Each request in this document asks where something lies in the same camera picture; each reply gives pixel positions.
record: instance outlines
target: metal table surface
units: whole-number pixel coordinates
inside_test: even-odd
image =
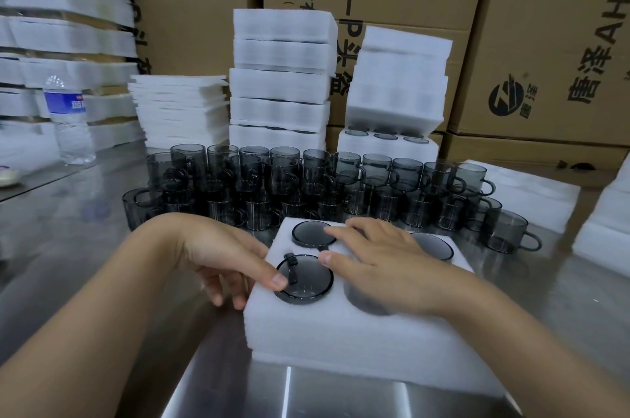
[[[146,183],[145,150],[128,144],[91,167],[0,202],[0,363],[102,266],[129,233],[120,198]],[[30,179],[37,184],[36,178]],[[507,256],[453,235],[477,275],[496,284],[579,352],[630,383],[630,279],[544,247]],[[269,243],[273,232],[259,236]],[[174,273],[125,389],[120,416],[486,417],[504,402],[428,387],[251,361],[242,314],[215,309],[192,274]]]

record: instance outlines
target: hand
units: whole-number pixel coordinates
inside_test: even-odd
[[[274,291],[287,286],[287,279],[265,262],[268,248],[251,234],[200,215],[169,215],[178,220],[178,266],[200,275],[216,306],[223,304],[220,276],[237,310],[245,308],[254,281]]]
[[[359,262],[331,251],[319,261],[364,294],[396,311],[445,316],[474,275],[425,254],[410,233],[356,217],[326,233],[348,245]]]

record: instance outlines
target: blue label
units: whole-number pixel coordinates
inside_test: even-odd
[[[78,114],[85,112],[85,103],[81,93],[47,93],[44,91],[46,105],[51,114]]]

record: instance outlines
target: fingernail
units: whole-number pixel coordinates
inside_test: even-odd
[[[325,250],[319,254],[319,262],[326,265],[328,267],[328,262],[330,262],[330,258],[333,256],[333,253],[329,250]]]
[[[288,285],[287,278],[282,274],[275,274],[273,276],[272,282],[282,288],[285,288]]]

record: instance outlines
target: plastic water bottle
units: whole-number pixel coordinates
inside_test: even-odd
[[[63,78],[52,74],[46,80],[43,91],[51,120],[55,124],[61,160],[66,164],[88,164],[96,159],[96,152],[87,122],[83,93],[66,85]]]

